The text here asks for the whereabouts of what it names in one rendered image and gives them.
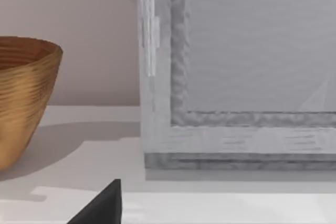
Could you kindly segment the brown wooden bowl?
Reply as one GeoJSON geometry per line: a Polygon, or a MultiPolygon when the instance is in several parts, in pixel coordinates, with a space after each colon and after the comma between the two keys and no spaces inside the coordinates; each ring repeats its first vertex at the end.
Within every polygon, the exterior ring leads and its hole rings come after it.
{"type": "Polygon", "coordinates": [[[53,42],[0,36],[0,170],[13,166],[37,129],[63,56],[53,42]]]}

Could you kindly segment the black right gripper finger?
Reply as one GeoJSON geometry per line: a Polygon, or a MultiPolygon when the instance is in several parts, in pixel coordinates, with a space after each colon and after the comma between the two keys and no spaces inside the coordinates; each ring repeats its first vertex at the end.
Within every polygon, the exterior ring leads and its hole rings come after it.
{"type": "Polygon", "coordinates": [[[114,179],[67,224],[121,224],[121,179],[114,179]]]}

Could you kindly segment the grey framed cabinet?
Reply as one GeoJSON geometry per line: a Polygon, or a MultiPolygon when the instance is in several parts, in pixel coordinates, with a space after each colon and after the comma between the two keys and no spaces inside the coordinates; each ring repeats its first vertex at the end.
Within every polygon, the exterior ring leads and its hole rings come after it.
{"type": "Polygon", "coordinates": [[[336,0],[138,0],[147,169],[336,170],[336,0]]]}

